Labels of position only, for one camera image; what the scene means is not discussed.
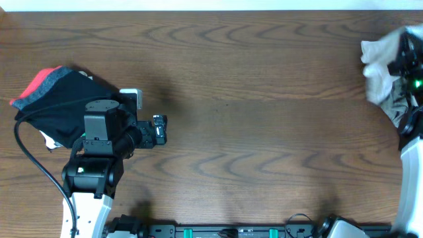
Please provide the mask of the white printed t-shirt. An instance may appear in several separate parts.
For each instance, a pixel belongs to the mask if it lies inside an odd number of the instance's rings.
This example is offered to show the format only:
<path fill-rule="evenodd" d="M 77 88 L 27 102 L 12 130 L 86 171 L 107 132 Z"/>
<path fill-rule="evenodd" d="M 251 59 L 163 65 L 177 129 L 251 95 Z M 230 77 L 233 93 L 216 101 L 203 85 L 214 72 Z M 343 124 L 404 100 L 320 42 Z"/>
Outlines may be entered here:
<path fill-rule="evenodd" d="M 403 26 L 376 41 L 361 41 L 361 61 L 365 64 L 366 97 L 373 104 L 380 104 L 391 93 L 399 76 L 391 76 L 388 64 L 393 62 L 400 46 L 400 35 L 411 33 L 422 39 L 422 24 Z"/>

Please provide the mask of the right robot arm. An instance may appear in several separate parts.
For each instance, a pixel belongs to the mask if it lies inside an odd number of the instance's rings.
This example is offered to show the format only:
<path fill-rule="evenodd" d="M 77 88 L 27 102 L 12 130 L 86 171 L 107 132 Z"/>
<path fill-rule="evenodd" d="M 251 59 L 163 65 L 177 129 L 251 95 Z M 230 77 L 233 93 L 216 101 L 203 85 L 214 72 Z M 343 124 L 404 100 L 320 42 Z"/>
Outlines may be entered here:
<path fill-rule="evenodd" d="M 422 39 L 403 32 L 396 58 L 388 65 L 392 76 L 405 82 L 408 109 L 397 133 L 403 168 L 401 197 L 392 229 L 400 237 L 422 236 Z"/>

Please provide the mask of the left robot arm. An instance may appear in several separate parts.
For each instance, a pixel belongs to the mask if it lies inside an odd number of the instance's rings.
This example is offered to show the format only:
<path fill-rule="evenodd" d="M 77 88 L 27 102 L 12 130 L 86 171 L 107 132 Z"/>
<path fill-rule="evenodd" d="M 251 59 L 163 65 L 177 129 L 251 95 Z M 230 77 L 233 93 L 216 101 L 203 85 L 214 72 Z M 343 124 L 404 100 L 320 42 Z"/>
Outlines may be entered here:
<path fill-rule="evenodd" d="M 137 120 L 134 102 L 97 99 L 85 106 L 84 152 L 73 154 L 63 168 L 62 237 L 102 237 L 124 174 L 123 161 L 135 149 L 152 149 L 167 142 L 167 117 Z"/>

